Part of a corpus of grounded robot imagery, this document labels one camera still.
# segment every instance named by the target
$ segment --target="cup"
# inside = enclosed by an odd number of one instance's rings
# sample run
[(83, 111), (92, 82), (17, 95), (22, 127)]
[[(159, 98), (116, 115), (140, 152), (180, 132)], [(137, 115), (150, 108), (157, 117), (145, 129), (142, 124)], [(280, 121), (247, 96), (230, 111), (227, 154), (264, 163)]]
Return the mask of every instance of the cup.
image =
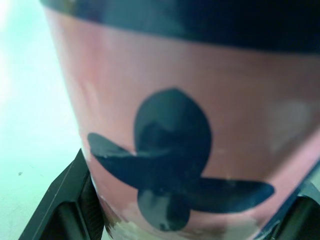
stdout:
[(42, 3), (110, 237), (265, 237), (319, 166), (320, 3)]

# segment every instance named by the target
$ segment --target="dark blue flower design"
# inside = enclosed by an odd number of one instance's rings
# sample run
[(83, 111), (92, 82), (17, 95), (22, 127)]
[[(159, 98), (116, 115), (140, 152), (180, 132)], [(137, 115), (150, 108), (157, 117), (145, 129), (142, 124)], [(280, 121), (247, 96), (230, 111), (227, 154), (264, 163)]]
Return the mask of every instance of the dark blue flower design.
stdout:
[(181, 230), (191, 209), (239, 213), (275, 192), (264, 182), (201, 177), (213, 134), (203, 111), (178, 89), (142, 103), (134, 124), (135, 155), (97, 133), (88, 141), (109, 173), (138, 190), (141, 214), (161, 231)]

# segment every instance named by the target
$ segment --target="mug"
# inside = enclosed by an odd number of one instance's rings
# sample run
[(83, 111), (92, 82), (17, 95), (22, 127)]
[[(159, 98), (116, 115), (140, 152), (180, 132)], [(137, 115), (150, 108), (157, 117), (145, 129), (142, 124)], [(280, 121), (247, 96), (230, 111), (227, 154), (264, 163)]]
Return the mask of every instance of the mug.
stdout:
[(108, 234), (263, 239), (320, 158), (320, 2), (42, 0)]

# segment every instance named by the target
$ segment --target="dark blue rim band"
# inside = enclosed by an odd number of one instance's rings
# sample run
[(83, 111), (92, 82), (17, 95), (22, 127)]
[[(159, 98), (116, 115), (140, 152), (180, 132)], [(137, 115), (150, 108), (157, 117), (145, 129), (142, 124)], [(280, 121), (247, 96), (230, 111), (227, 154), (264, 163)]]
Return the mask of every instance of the dark blue rim band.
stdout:
[(41, 0), (130, 31), (267, 52), (318, 54), (318, 0)]

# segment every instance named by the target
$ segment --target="pink surface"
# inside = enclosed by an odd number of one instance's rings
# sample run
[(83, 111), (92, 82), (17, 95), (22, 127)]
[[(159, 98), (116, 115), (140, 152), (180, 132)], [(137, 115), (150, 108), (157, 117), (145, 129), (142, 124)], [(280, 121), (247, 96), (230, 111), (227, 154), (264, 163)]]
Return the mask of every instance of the pink surface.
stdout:
[(134, 152), (138, 107), (163, 89), (183, 90), (208, 117), (215, 140), (202, 176), (264, 181), (276, 190), (245, 212), (193, 211), (181, 236), (249, 239), (317, 162), (319, 57), (154, 37), (47, 14), (97, 192), (123, 221), (168, 237), (141, 216), (137, 190), (90, 155), (87, 134), (99, 133)]

